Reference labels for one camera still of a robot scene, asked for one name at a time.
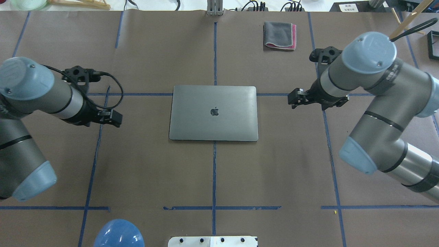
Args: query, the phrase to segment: blue dome object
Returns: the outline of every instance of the blue dome object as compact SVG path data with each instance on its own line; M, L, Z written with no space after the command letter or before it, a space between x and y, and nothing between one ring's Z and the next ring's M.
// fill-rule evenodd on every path
M342 52L342 61L346 67L361 74L385 71L395 58L395 44L389 37L378 32L363 33Z
M93 247L145 247L142 234L131 222L116 219L99 231Z

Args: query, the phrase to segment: white label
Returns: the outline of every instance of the white label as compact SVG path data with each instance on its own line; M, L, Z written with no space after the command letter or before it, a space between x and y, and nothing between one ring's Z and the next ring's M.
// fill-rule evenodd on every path
M339 4L338 6L342 12L358 12L356 4Z

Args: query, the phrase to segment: laptop lid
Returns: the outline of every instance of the laptop lid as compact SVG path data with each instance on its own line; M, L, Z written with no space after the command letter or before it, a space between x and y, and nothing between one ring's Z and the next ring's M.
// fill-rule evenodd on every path
M256 87L174 86L169 138L257 141Z

